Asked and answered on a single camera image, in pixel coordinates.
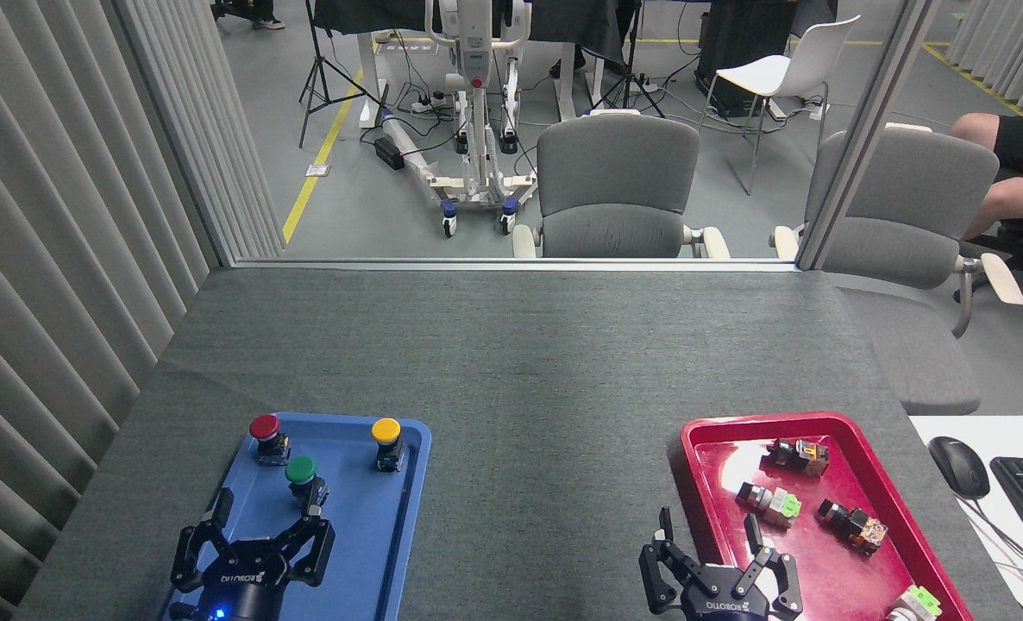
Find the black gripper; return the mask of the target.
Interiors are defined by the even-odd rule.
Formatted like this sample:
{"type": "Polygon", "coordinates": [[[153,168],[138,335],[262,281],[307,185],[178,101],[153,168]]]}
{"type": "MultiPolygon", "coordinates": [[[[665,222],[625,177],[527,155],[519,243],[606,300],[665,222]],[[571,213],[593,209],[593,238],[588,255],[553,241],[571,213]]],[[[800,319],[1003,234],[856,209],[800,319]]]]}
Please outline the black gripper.
{"type": "Polygon", "coordinates": [[[744,529],[753,555],[743,571],[720,565],[702,565],[697,555],[686,555],[673,542],[672,514],[660,511],[660,528],[652,542],[639,555],[644,597],[650,613],[680,609],[688,620],[767,620],[797,618],[803,612],[798,565],[792,555],[779,553],[763,538],[756,516],[745,516],[744,529]],[[677,591],[662,577],[666,567],[682,585],[681,604],[672,605],[677,591]],[[756,586],[761,571],[770,568],[775,575],[779,594],[769,604],[756,586]]]}
{"type": "Polygon", "coordinates": [[[221,488],[212,511],[196,526],[180,531],[170,582],[181,593],[203,588],[192,620],[278,620],[288,582],[322,585],[333,526],[321,505],[308,505],[274,538],[231,545],[223,528],[232,506],[231,488],[221,488]],[[204,543],[211,543],[218,558],[203,572],[198,561],[204,543]]]}

